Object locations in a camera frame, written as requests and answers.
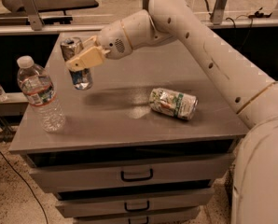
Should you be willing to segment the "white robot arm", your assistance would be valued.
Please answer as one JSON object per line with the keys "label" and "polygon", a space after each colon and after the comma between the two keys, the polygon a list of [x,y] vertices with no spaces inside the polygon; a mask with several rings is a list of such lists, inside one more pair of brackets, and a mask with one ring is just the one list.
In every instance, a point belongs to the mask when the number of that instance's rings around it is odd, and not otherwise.
{"label": "white robot arm", "polygon": [[231,224],[278,224],[278,82],[202,24],[185,0],[148,8],[105,26],[67,62],[72,71],[178,39],[248,127],[236,157]]}

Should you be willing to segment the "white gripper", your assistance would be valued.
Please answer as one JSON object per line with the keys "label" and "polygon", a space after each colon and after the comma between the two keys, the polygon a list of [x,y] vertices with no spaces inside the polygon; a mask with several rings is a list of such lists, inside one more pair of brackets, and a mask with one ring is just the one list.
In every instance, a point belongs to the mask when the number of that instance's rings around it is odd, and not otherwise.
{"label": "white gripper", "polygon": [[122,20],[106,25],[98,37],[93,35],[84,40],[83,47],[86,49],[65,62],[66,67],[72,72],[100,65],[105,57],[118,60],[132,53],[132,45]]}

